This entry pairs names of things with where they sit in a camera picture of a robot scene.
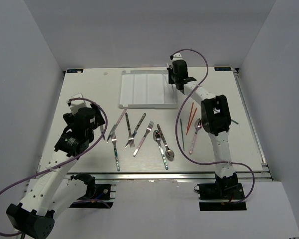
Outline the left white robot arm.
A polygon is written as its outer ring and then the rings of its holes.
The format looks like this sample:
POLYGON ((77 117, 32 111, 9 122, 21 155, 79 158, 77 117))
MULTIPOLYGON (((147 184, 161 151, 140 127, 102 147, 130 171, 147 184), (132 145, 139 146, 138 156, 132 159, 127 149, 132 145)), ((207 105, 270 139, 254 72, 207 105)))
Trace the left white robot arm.
POLYGON ((67 126, 54 146, 47 173, 38 178, 31 191, 6 214, 13 227, 34 239, 45 239, 55 220, 78 199, 95 195, 95 178, 86 173, 71 177, 69 184, 58 190, 64 177, 94 140, 94 130, 104 125, 100 110, 84 101, 70 105, 70 113, 63 115, 67 126))

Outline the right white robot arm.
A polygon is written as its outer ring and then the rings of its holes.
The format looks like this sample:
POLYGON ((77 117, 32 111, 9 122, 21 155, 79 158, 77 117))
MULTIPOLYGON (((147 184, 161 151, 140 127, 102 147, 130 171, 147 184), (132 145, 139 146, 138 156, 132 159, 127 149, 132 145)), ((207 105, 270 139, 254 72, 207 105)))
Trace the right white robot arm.
POLYGON ((168 70, 168 82, 184 95, 201 104, 201 123, 208 133, 215 157, 215 192, 222 199, 233 193, 238 185, 238 177, 231 162, 229 148, 229 128, 231 116, 227 98, 215 95, 203 87, 197 80, 188 75, 187 63, 180 54, 171 57, 168 70))

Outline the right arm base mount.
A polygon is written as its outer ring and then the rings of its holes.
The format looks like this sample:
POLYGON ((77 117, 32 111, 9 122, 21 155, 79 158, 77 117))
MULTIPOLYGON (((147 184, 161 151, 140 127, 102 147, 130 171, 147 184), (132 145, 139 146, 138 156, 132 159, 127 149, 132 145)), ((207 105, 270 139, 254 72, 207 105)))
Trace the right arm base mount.
POLYGON ((197 184, 193 188, 199 195, 199 209, 201 212, 246 211, 245 202, 237 203, 245 197, 242 184, 222 192, 215 183, 197 184))

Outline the pink handled spoon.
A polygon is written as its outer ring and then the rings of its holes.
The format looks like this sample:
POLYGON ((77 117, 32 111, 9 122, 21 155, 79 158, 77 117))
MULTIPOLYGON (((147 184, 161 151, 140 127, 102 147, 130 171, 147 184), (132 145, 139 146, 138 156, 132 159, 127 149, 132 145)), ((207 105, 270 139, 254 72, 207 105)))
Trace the pink handled spoon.
POLYGON ((196 140, 197 140, 197 135, 198 135, 198 132, 201 130, 202 128, 202 121, 201 121, 201 118, 197 119, 196 122, 195 122, 195 134, 194 134, 194 137, 193 137, 193 141, 191 143, 191 146, 190 146, 190 150, 189 150, 189 154, 192 154, 193 153, 193 150, 194 150, 194 147, 195 147, 195 143, 196 143, 196 140))

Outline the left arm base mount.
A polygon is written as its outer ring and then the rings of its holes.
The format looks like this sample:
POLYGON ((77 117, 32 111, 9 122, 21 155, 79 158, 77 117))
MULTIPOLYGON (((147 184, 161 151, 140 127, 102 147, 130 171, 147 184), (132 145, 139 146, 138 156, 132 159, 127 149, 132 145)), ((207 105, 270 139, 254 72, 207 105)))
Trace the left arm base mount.
POLYGON ((86 186, 86 193, 73 202, 69 208, 78 209, 110 209, 116 197, 116 184, 97 182, 95 177, 87 173, 72 175, 72 180, 80 180, 86 186))

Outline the orange chopstick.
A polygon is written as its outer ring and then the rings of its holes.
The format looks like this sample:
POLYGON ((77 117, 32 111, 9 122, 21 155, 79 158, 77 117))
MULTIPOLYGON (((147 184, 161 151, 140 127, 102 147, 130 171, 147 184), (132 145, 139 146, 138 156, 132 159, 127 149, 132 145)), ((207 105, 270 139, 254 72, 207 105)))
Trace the orange chopstick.
POLYGON ((189 130, 191 128, 191 125, 192 125, 192 122, 193 122, 194 117, 196 115, 196 112, 197 112, 197 108, 195 108, 194 113, 191 114, 191 118, 190 118, 190 121, 189 121, 189 124, 188 124, 188 128, 187 128, 187 131, 186 131, 186 135, 188 135, 188 132, 189 132, 189 130))
POLYGON ((189 127, 190 127, 189 125, 190 125, 190 122, 191 122, 191 115, 192 115, 192 111, 193 111, 193 106, 194 106, 194 103, 192 103, 192 105, 191 105, 191 110, 190 110, 188 124, 187 124, 187 132, 188 132, 189 127))

